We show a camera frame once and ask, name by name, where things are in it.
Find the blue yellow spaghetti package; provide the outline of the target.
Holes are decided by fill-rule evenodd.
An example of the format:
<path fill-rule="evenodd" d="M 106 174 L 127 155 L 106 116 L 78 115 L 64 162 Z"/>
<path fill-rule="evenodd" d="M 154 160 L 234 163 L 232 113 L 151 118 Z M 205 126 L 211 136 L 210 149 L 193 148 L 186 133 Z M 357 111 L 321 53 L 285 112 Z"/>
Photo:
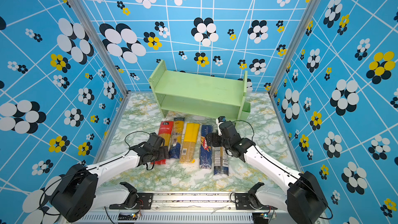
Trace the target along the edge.
<path fill-rule="evenodd" d="M 182 133 L 184 130 L 184 117 L 176 117 L 173 122 L 173 130 L 171 135 L 171 144 L 169 149 L 170 159 L 179 159 L 182 147 Z"/>

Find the red spaghetti package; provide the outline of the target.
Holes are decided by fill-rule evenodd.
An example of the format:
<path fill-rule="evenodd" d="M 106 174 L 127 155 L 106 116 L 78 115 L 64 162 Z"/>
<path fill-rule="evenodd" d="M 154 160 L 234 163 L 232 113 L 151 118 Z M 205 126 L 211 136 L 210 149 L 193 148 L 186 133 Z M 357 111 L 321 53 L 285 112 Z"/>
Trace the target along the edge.
<path fill-rule="evenodd" d="M 166 159 L 169 158 L 169 147 L 170 147 L 170 140 L 172 136 L 173 127 L 174 127 L 173 121 L 162 121 L 160 124 L 158 136 L 164 138 L 165 140 L 164 145 L 161 146 L 161 158 L 163 159 L 156 161 L 155 165 L 166 164 Z"/>

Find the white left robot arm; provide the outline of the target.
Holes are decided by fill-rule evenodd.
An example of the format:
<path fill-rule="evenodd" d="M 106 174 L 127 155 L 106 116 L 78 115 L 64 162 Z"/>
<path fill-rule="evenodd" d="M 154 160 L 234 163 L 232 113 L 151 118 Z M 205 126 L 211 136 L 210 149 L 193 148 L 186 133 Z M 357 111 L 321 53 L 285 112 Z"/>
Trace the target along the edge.
<path fill-rule="evenodd" d="M 100 207 L 142 207 L 137 189 L 130 183 L 121 182 L 112 187 L 103 184 L 130 169 L 145 166 L 149 170 L 150 164 L 165 158 L 164 152 L 165 139 L 150 133 L 147 141 L 131 146 L 113 158 L 89 166 L 72 166 L 61 179 L 55 181 L 56 188 L 49 202 L 70 223 Z"/>

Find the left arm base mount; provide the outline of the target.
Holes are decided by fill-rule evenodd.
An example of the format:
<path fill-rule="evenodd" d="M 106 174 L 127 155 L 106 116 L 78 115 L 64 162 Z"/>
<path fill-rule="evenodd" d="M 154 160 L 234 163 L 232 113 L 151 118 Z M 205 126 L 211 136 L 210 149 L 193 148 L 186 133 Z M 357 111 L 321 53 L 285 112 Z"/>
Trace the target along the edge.
<path fill-rule="evenodd" d="M 121 182 L 120 185 L 122 189 L 128 190 L 129 195 L 123 203 L 110 205 L 110 209 L 151 209 L 154 196 L 153 192 L 138 192 L 137 189 L 128 182 Z"/>

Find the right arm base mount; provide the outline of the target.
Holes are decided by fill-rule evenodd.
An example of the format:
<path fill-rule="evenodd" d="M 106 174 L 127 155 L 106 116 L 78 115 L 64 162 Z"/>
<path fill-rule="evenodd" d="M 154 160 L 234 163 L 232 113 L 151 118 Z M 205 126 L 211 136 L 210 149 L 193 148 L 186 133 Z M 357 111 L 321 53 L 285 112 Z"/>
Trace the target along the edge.
<path fill-rule="evenodd" d="M 246 193 L 232 192 L 229 199 L 235 204 L 237 210 L 277 210 L 276 207 L 260 203 L 256 193 L 261 186 L 264 186 L 264 183 L 258 182 Z"/>

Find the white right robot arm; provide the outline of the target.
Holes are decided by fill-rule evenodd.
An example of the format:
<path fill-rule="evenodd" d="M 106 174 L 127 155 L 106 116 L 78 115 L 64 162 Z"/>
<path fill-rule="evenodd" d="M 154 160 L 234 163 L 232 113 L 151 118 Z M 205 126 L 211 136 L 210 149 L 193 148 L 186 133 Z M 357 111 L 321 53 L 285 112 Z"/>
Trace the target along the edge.
<path fill-rule="evenodd" d="M 264 152 L 256 143 L 242 138 L 233 121 L 217 118 L 217 132 L 207 135 L 213 144 L 223 147 L 227 155 L 256 168 L 283 190 L 279 194 L 264 183 L 256 183 L 247 193 L 252 210 L 268 207 L 287 212 L 297 224 L 314 224 L 329 205 L 317 178 L 310 172 L 291 169 Z"/>

